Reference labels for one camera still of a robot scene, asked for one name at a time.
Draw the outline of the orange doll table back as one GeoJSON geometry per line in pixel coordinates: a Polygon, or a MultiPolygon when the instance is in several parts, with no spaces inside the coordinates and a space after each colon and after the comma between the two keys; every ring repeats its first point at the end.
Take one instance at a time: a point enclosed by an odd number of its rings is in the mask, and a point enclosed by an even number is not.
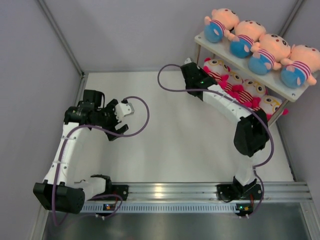
{"type": "Polygon", "coordinates": [[[211,17],[204,18],[204,37],[210,43],[218,43],[224,38],[225,33],[232,31],[239,22],[238,15],[231,9],[213,9],[211,17]]]}

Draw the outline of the white doll glasses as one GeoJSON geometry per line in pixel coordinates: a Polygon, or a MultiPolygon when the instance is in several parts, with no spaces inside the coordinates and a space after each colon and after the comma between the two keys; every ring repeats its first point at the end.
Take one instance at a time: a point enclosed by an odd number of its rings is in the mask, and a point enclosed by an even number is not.
{"type": "Polygon", "coordinates": [[[255,110],[263,110],[266,114],[267,120],[269,121],[282,103],[283,101],[280,98],[265,94],[260,99],[260,102],[255,110]]]}

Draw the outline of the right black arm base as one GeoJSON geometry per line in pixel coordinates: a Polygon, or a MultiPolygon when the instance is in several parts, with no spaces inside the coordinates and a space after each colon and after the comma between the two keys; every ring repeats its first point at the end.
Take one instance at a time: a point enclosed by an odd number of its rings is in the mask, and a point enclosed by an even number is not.
{"type": "Polygon", "coordinates": [[[260,200],[262,197],[262,188],[260,184],[236,185],[219,184],[217,185],[217,197],[220,201],[231,202],[236,200],[260,200]]]}

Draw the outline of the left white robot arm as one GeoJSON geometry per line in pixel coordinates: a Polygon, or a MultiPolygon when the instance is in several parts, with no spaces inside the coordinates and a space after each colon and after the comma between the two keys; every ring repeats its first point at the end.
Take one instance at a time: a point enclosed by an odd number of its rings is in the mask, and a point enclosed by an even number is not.
{"type": "Polygon", "coordinates": [[[122,119],[134,113],[126,99],[116,99],[105,104],[105,95],[97,90],[85,90],[76,106],[64,113],[62,136],[51,167],[41,183],[35,183],[33,193],[44,209],[69,214],[78,214],[86,201],[95,196],[109,199],[115,189],[111,178],[84,172],[81,180],[75,179],[81,151],[93,126],[100,127],[109,141],[114,141],[128,129],[125,124],[116,126],[122,119]]]}

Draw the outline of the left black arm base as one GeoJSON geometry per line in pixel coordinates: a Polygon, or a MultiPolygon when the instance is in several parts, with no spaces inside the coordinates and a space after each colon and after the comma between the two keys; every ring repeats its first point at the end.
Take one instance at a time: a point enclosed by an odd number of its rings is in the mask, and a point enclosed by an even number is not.
{"type": "Polygon", "coordinates": [[[129,195],[129,186],[126,184],[115,184],[105,192],[98,194],[90,199],[90,201],[117,201],[122,198],[123,201],[126,201],[129,195]]]}

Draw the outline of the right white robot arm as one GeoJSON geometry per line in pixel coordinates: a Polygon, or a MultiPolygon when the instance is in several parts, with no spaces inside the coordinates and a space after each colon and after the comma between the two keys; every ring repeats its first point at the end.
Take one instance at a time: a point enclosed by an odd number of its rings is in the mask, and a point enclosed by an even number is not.
{"type": "Polygon", "coordinates": [[[251,185],[255,181],[255,154],[263,150],[270,139],[265,112],[253,111],[231,97],[195,62],[184,64],[180,69],[188,93],[213,106],[235,124],[233,144],[243,157],[234,176],[233,192],[240,199],[246,198],[251,194],[251,185]]]}

